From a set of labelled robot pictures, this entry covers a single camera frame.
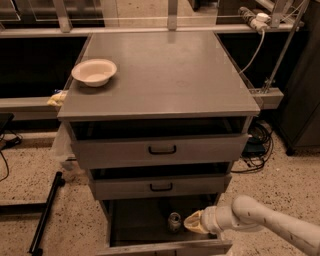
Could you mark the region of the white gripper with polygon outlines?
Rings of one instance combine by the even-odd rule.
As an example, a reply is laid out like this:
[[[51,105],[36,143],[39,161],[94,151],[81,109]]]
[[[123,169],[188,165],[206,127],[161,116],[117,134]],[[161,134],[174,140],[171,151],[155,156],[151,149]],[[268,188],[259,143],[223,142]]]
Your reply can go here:
[[[210,206],[188,216],[184,227],[198,234],[218,234],[237,225],[237,218],[230,206]]]

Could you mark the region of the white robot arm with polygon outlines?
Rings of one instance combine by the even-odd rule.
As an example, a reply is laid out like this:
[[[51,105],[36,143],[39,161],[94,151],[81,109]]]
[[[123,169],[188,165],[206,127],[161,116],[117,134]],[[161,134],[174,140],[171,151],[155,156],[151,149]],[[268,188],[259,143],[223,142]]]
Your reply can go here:
[[[320,256],[319,226],[274,211],[247,195],[237,196],[227,206],[208,206],[194,212],[184,220],[184,227],[199,234],[265,227],[308,256]]]

